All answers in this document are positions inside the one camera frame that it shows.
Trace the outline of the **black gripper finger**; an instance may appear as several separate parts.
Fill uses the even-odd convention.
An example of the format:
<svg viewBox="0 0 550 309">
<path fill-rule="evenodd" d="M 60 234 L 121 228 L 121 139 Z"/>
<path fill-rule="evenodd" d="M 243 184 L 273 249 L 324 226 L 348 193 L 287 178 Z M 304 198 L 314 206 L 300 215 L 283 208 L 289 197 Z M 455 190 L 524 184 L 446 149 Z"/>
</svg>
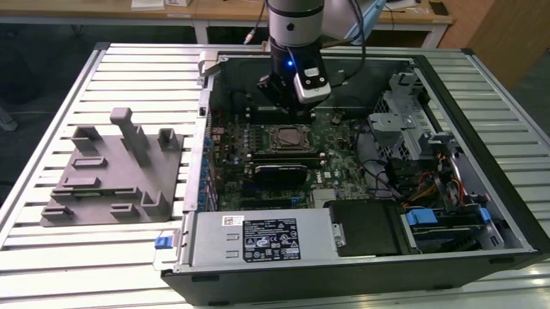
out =
<svg viewBox="0 0 550 309">
<path fill-rule="evenodd" d="M 295 91 L 291 83 L 280 75 L 265 75 L 256 84 L 267 100 L 287 113 L 296 113 Z"/>
<path fill-rule="evenodd" d="M 308 124 L 311 123 L 311 104 L 301 104 L 291 102 L 288 106 L 288 123 L 289 124 Z"/>
</svg>

